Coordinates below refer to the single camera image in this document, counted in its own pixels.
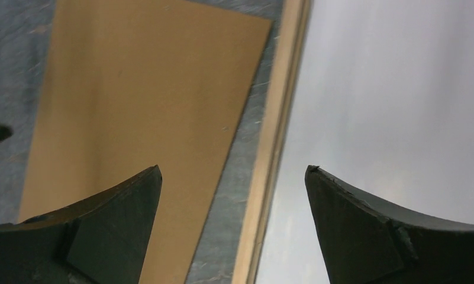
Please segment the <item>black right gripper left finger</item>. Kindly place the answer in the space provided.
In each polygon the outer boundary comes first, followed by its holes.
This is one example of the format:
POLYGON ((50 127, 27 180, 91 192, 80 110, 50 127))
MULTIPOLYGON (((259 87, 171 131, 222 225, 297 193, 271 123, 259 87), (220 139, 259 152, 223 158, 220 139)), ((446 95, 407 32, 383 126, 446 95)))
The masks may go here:
POLYGON ((74 204, 0 225, 0 283, 138 283, 162 174, 149 167, 74 204))

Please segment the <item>wooden picture frame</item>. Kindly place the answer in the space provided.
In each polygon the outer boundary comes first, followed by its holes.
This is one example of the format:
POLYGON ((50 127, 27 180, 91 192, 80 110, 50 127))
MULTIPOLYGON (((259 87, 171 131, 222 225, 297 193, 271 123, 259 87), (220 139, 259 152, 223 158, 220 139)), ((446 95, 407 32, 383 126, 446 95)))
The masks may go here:
POLYGON ((285 1, 232 284, 256 281, 311 1, 285 1))

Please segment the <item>brown backing board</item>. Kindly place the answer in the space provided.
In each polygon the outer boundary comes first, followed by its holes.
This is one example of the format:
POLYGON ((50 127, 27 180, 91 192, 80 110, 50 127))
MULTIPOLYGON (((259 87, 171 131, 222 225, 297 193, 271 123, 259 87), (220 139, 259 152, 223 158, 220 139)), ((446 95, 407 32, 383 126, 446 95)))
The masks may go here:
POLYGON ((19 219, 158 165, 140 281, 183 283, 271 26, 190 1, 58 1, 19 219))

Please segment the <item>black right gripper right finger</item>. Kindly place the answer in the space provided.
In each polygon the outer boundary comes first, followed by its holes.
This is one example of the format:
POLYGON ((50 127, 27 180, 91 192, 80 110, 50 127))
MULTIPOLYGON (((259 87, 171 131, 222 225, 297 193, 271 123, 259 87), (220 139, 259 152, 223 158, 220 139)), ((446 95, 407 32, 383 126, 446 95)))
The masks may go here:
POLYGON ((391 203, 318 166, 305 186, 331 283, 474 283, 474 225, 391 203))

